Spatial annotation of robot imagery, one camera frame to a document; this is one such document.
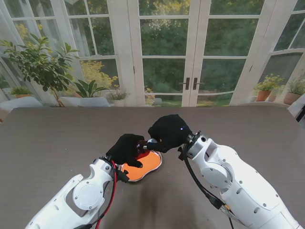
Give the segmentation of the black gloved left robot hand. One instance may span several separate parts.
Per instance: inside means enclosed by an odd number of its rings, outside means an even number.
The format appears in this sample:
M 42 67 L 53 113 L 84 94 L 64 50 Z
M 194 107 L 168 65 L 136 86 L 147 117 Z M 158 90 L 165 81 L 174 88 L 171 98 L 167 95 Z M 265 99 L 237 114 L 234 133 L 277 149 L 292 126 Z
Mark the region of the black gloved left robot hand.
M 142 163 L 138 157 L 137 145 L 144 140 L 141 135 L 123 134 L 106 153 L 106 156 L 118 165 L 128 164 L 131 167 L 141 168 Z

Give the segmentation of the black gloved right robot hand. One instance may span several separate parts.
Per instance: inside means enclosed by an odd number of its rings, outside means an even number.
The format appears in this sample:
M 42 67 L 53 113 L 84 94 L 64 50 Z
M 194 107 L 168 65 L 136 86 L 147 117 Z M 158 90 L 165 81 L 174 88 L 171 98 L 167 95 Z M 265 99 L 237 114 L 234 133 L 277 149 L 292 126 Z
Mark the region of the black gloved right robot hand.
M 189 126 L 178 114 L 160 117 L 149 128 L 148 133 L 157 142 L 147 143 L 147 148 L 162 153 L 188 143 L 188 136 L 193 134 Z

